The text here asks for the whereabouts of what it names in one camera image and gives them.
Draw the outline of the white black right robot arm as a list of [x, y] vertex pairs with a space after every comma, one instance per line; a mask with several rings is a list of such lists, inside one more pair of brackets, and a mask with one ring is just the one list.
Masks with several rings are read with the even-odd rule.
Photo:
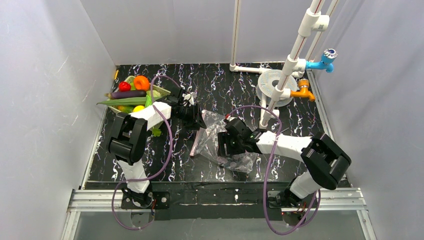
[[306, 172], [292, 180], [280, 197], [292, 205], [321, 188], [335, 190], [352, 163], [342, 148], [322, 132], [308, 137], [277, 135], [260, 128], [251, 130], [241, 119], [234, 118], [217, 133], [217, 140], [220, 157], [276, 154], [304, 163]]

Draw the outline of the clear zip top bag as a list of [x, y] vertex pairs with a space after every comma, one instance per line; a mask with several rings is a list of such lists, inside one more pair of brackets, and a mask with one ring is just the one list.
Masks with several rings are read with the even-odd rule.
[[219, 133], [225, 132], [224, 116], [209, 110], [202, 110], [201, 116], [206, 128], [197, 131], [190, 151], [191, 158], [200, 158], [231, 171], [250, 173], [253, 163], [260, 155], [243, 152], [235, 155], [225, 153], [219, 156]]

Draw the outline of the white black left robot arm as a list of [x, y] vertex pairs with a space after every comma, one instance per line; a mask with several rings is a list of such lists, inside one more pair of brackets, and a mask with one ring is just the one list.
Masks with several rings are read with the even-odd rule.
[[188, 130], [207, 127], [200, 106], [182, 88], [160, 97], [139, 112], [120, 112], [114, 119], [107, 147], [123, 171], [127, 194], [133, 198], [148, 195], [150, 179], [142, 163], [148, 131], [162, 123], [168, 125], [171, 118], [181, 120]]

